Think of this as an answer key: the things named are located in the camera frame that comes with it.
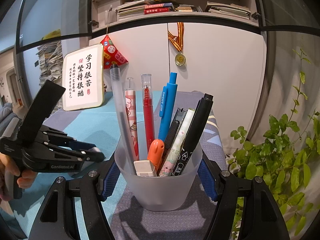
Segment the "person's left hand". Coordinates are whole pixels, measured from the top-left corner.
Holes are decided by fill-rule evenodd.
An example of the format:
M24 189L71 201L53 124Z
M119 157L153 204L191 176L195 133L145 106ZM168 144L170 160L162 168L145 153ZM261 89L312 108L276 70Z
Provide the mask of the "person's left hand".
M1 200L6 202L10 201L11 197L4 189L5 183L3 176L5 171L8 171L14 176L18 176L17 185L21 189L30 188L37 177L37 172L31 170L24 170L21 174L14 160L11 157L1 153Z

